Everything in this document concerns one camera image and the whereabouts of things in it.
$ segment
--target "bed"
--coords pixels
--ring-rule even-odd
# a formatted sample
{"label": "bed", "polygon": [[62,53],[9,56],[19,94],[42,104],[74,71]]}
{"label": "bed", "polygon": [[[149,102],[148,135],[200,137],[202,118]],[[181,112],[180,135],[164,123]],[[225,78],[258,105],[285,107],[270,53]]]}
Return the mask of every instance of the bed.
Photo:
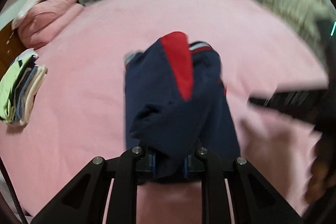
{"label": "bed", "polygon": [[[319,135],[312,126],[247,106],[251,93],[327,76],[309,47],[254,0],[103,0],[87,6],[37,50],[48,75],[29,124],[0,124],[1,157],[22,206],[36,215],[93,157],[119,156],[124,143],[126,53],[182,31],[219,52],[242,155],[303,213]],[[138,187],[137,223],[201,223],[200,184]]]}

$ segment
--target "stack of folded clothes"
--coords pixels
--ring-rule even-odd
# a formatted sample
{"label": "stack of folded clothes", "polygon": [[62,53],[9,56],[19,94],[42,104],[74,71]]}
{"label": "stack of folded clothes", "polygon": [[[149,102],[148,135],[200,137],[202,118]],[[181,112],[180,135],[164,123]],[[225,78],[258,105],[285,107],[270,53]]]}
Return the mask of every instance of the stack of folded clothes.
{"label": "stack of folded clothes", "polygon": [[0,121],[13,126],[28,124],[35,96],[48,69],[37,66],[33,49],[20,54],[0,81]]}

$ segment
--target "clothing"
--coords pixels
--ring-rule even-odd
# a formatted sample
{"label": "clothing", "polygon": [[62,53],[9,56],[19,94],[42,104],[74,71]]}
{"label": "clothing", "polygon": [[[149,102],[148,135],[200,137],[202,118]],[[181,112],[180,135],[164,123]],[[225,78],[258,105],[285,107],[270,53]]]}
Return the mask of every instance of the clothing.
{"label": "clothing", "polygon": [[28,56],[34,56],[35,57],[35,61],[39,58],[39,55],[37,54],[37,52],[34,51],[33,48],[29,48],[27,50],[25,50],[24,52],[22,52],[21,54],[19,54],[11,63],[11,65],[13,65],[14,62],[23,59],[24,57],[28,57]]}
{"label": "clothing", "polygon": [[125,97],[127,148],[141,141],[163,155],[156,178],[174,174],[198,140],[221,158],[240,155],[221,60],[207,43],[188,45],[174,32],[137,53],[127,64]]}
{"label": "clothing", "polygon": [[27,81],[27,79],[29,77],[29,74],[31,73],[32,69],[33,68],[31,68],[31,67],[26,68],[26,71],[23,74],[23,77],[21,78],[20,82],[18,83],[17,87],[14,90],[14,106],[15,106],[15,109],[14,109],[14,114],[13,114],[13,121],[16,120],[16,110],[17,110],[17,105],[18,105],[18,102],[19,102],[19,97],[20,97],[21,90],[22,90],[25,82]]}
{"label": "clothing", "polygon": [[25,47],[41,48],[50,43],[83,10],[84,7],[76,0],[47,0],[40,3],[29,10],[19,26],[19,38]]}
{"label": "clothing", "polygon": [[15,113],[15,90],[26,74],[27,68],[32,68],[36,56],[30,52],[20,55],[9,67],[0,81],[0,120],[12,122]]}
{"label": "clothing", "polygon": [[47,76],[48,69],[46,66],[38,66],[37,71],[30,83],[28,84],[26,91],[23,94],[22,105],[22,119],[19,121],[21,126],[28,124],[30,115],[33,110],[35,96],[41,87],[45,77]]}
{"label": "clothing", "polygon": [[36,74],[37,71],[38,71],[38,66],[34,66],[33,69],[26,75],[25,79],[23,80],[23,85],[20,87],[20,94],[19,94],[18,100],[16,102],[14,121],[19,121],[19,120],[22,119],[22,115],[24,113],[24,109],[23,109],[24,93],[26,92],[29,83],[31,82],[31,80],[33,79],[33,77],[34,77],[34,75]]}

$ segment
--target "wooden headboard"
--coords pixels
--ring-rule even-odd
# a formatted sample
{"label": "wooden headboard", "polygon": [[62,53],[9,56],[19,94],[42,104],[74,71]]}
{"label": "wooden headboard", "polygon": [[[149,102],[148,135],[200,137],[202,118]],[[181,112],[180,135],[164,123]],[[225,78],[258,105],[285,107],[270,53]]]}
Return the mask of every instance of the wooden headboard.
{"label": "wooden headboard", "polygon": [[0,31],[0,79],[4,76],[12,61],[24,50],[17,31],[12,33],[11,29],[12,22],[9,22]]}

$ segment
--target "white stripe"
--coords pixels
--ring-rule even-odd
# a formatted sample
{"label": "white stripe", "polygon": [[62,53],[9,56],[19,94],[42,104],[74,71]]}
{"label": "white stripe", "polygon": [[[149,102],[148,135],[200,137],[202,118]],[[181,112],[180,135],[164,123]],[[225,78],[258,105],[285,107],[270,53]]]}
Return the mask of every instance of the white stripe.
{"label": "white stripe", "polygon": [[127,55],[125,55],[125,57],[124,57],[125,66],[127,66],[128,63],[131,62],[131,60],[134,58],[135,55],[136,55],[135,52],[130,52]]}
{"label": "white stripe", "polygon": [[210,47],[210,45],[206,42],[199,42],[195,45],[190,46],[189,50],[194,51],[194,50],[196,50],[198,48],[202,48],[202,47]]}

